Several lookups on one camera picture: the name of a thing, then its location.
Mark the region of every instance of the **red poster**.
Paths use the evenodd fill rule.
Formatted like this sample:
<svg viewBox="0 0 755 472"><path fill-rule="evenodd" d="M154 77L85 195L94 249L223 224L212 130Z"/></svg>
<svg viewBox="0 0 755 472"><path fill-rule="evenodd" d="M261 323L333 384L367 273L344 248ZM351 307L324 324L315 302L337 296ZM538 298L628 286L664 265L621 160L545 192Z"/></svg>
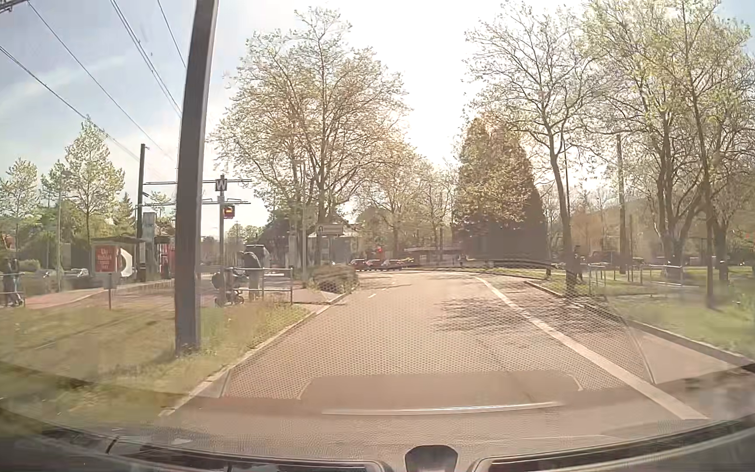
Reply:
<svg viewBox="0 0 755 472"><path fill-rule="evenodd" d="M95 273L118 272L118 246L95 246Z"/></svg>

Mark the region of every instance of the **w sign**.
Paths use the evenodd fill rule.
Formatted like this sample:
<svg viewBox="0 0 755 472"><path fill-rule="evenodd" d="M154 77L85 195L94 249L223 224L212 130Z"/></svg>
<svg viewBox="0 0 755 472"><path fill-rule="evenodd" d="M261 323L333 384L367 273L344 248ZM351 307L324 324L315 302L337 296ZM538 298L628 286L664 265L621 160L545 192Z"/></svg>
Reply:
<svg viewBox="0 0 755 472"><path fill-rule="evenodd" d="M227 183L228 180L225 179L225 176L221 176L221 178L215 180L215 191L225 191Z"/></svg>

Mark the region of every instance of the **white lane marking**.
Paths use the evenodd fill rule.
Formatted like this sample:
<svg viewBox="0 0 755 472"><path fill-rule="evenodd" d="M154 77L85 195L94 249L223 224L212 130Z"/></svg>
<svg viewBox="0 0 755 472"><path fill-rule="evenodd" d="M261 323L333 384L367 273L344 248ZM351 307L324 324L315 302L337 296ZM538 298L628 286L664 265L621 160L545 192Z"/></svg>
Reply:
<svg viewBox="0 0 755 472"><path fill-rule="evenodd" d="M450 415L456 413L514 412L534 408L561 406L561 402L519 403L516 405L444 406L441 408L399 408L397 410L368 410L364 408L331 408L323 415Z"/></svg>
<svg viewBox="0 0 755 472"><path fill-rule="evenodd" d="M483 284L485 284L488 287L488 289L494 293L494 295L496 295L506 305L509 305L511 308L513 308L518 313L520 313L521 316L529 320L531 324L538 327L541 331L549 334L550 337L556 339L558 342L560 342L564 346L576 351L585 359L593 362L593 364L596 364L601 369L605 370L608 374L613 375L620 381L625 382L628 386L635 389L637 392L640 392L643 395L647 396L658 405L662 406L666 410L673 413L678 418L683 419L683 420L707 418L706 415L698 412L695 408L687 405L684 402L681 402L677 398L674 398L672 395L666 392L663 392L662 390L658 389L656 386L649 384L643 379L640 379L639 377L632 374L631 372L624 370L622 367L614 364L614 362L611 362L606 357L600 355L599 353L591 349L588 349L583 344L575 341L573 338L567 336L566 334L561 333L560 331L544 323L540 319L532 315L529 315L526 312L526 310L521 308L517 303L512 302L506 295L503 295L502 292L500 292L496 287L494 287L494 285L491 285L488 281L481 279L480 277L474 277L474 278L477 279L477 281L480 281Z"/></svg>

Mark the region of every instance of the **sign post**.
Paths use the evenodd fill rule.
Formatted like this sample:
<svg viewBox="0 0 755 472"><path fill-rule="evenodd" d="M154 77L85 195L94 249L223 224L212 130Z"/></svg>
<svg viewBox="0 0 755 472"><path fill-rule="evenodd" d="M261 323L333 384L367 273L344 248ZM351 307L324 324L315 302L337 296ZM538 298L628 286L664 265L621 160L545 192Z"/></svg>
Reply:
<svg viewBox="0 0 755 472"><path fill-rule="evenodd" d="M322 241L321 238L323 236L328 237L328 261L329 262L333 262L334 260L334 251L333 251L334 237L342 236L342 233L343 231L345 231L345 229L346 229L346 226L343 224L318 224L316 225L316 243L320 243Z"/></svg>
<svg viewBox="0 0 755 472"><path fill-rule="evenodd" d="M223 214L225 212L225 189L228 185L229 181L225 179L225 176L221 174L221 177L217 180L215 180L215 190L220 192L220 195L217 196L217 208L220 210L220 266L221 266L221 277L223 279L223 283L220 287L220 301L221 305L225 306L225 245L223 241L223 219L225 215Z"/></svg>
<svg viewBox="0 0 755 472"><path fill-rule="evenodd" d="M107 274L107 295L109 297L109 309L112 309L112 279L118 273L121 266L118 259L121 257L121 247L117 244L97 244L92 246L92 267L96 274Z"/></svg>

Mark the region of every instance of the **overhead wire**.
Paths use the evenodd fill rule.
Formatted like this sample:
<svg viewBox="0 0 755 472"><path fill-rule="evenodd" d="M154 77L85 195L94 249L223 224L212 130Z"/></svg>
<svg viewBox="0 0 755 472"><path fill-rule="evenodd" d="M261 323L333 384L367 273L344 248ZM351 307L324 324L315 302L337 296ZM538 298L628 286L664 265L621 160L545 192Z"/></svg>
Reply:
<svg viewBox="0 0 755 472"><path fill-rule="evenodd" d="M121 20L121 24L124 26L124 29L127 31L128 36L130 36L132 43L136 46L136 50L139 52L139 55L144 60L144 64L150 70L150 73L153 75L153 78L156 79L156 83L159 84L159 89L162 91L164 96L168 98L168 100L173 105L173 111L177 114L178 117L182 118L182 108L180 107L180 105L177 104L176 100L173 99L173 95L171 95L170 90L168 89L168 86L165 84L164 80L162 80L162 76L159 74L159 71L156 70L156 66L153 65L153 62L148 57L147 51L144 50L144 47L142 46L142 42L139 41L139 38L136 36L136 32L132 30L132 26L130 26L130 23L127 21L127 18L124 16L124 13L121 11L121 8L118 6L118 3L116 2L116 0L110 0L110 3L112 4L112 8L115 10L116 14L118 15L118 19Z"/></svg>
<svg viewBox="0 0 755 472"><path fill-rule="evenodd" d="M168 17L165 16L165 11L162 9L161 0L156 0L156 4L159 5L159 12L162 13L162 19L165 20L165 26L168 27L168 34L173 41L173 47L176 48L176 54L179 55L183 68L188 69L188 66L185 65L185 59L182 57L182 52L180 52L180 46L176 44L176 38L173 37L173 30L170 28L170 23L168 23Z"/></svg>
<svg viewBox="0 0 755 472"><path fill-rule="evenodd" d="M37 77L34 72L32 72L31 70L29 70L22 62L19 61L19 59L17 59L16 57L14 57L14 55L12 55L10 52L8 52L7 49L5 49L4 46L2 46L2 45L0 45L0 52L2 52L2 54L4 54L7 57L7 59L11 59L17 66L19 66L19 68L21 68L22 70L24 70L25 73L27 73L34 80L36 80L39 85L41 85L41 86L43 86L43 88L45 88L45 90L51 92L52 95L54 95L55 97L57 97L57 99L60 102L63 102L71 111L77 113L77 115L80 116L81 118L83 118L84 120L91 120L91 118L89 118L87 115L81 113L77 108L75 108L74 105L72 105L71 103L69 103L62 96L60 96L59 93L57 93L56 91L54 91L54 89L52 89L51 87L49 87L45 82L42 81L42 79L40 79L39 77ZM112 135L109 134L105 129L102 128L101 131L103 131L103 133L107 135L107 137L110 139L110 141L112 141L119 148L121 148L122 150L124 150L124 152L127 153L127 155L130 156L137 164L139 163L139 157L136 154L134 154L130 149L128 149L127 146L121 144L121 142L119 142L117 139L115 139L114 137L112 137Z"/></svg>
<svg viewBox="0 0 755 472"><path fill-rule="evenodd" d="M77 56L75 56L75 53L74 53L74 52L72 52L72 51L71 51L71 49L69 49L69 47L68 47L68 46L66 45L66 42L64 42L64 41L63 41L63 39L62 39L61 37L59 37L59 36L57 35L57 32L56 32L56 31L55 31L55 30L54 30L54 29L53 29L53 28L51 27L51 25L49 25L49 24L48 24L48 22L47 22L47 21L45 21L45 18L43 17L43 15L41 15L41 14L39 13L39 11L37 11L37 9L36 9L36 8L34 8L34 6L33 6L33 5L31 4L31 2L28 2L28 6L29 6L29 7L31 7L31 10L33 10L33 11L34 11L34 13L35 13L35 14L37 15L37 17L39 18L39 20L40 20L41 22L43 22L43 24L44 24L44 25L45 25L45 26L47 27L48 31L50 31L50 32L51 32L51 34L52 34L52 35L53 35L53 36L54 36L54 37L55 37L55 38L56 38L56 39L57 39L57 40L59 41L59 43L60 43L60 44L61 44L61 45L63 46L63 48L64 48L64 49L66 50L66 52L68 52L68 53L69 53L69 56L71 56L71 58L72 58L72 59L74 59L74 60L75 60L75 62L77 62L77 64L78 64L78 65L80 66L80 68L81 68L81 69L83 69L83 70L84 70L84 71L85 71L85 72L87 73L87 75L89 76L89 78L90 78L90 79L92 79L92 81L94 81L96 85L98 85L98 88L99 88L99 89L100 89L101 91L103 91L103 92L104 92L104 95L106 95L106 96L107 96L107 98L109 98L109 99L110 99L110 101L111 101L111 102L112 102L113 104L115 104L115 106L116 106L116 107L117 107L117 108L118 108L119 110L121 110L121 113L124 113L124 116L126 116L126 117L127 117L127 118L128 118L129 120L130 120L130 122L131 122L132 124L134 124L134 125L136 126L136 128L138 128L138 129L139 129L139 131L141 131L141 132L142 132L142 134L144 134L144 136L145 136L145 137L147 137L147 139L150 139L150 142L152 142L152 143L153 143L153 144L154 144L154 145L155 145L155 146L156 146L156 147L157 147L157 148L158 148L158 149L159 149L160 151L162 151L162 154L164 154L164 155L165 155L165 157L167 157L167 158L168 158L168 159L169 159L169 160L170 160L170 161L171 161L172 163L174 163L174 164L175 164L175 161L174 161L174 160L173 160L173 159L172 159L172 158L171 158L171 157L170 157L170 156L168 155L168 153L167 153L167 152L165 152L165 150L164 150L164 149L162 149L162 147L161 147L161 146L159 146L159 143L157 143L155 139L151 138L151 137L150 137L150 135L149 135L149 134L147 133L147 131L145 131L145 130L144 130L144 129L143 129L142 127L141 127L141 126L139 126L139 124L138 124L138 123L136 123L136 120L132 119L132 117L130 116L130 114L129 114L129 113L127 113L127 110L125 110L125 109L124 109L124 107L122 107L122 106L121 106L121 105L120 105L120 104L119 104L119 103L118 103L118 102L116 101L116 99L115 99L115 98L113 98L113 97L112 97L112 95L110 95L110 92L108 92L108 91L107 91L107 89L106 89L106 88L104 88L104 86L102 86L102 85L100 84L100 82L99 82L99 81L98 81L98 80L97 80L97 79L95 78L95 76L93 76L93 75L92 75L92 73L91 73L91 72L89 72L89 69L87 69L87 67L86 67L86 66L84 66L82 62L80 62L80 59L78 59L78 58L77 58Z"/></svg>

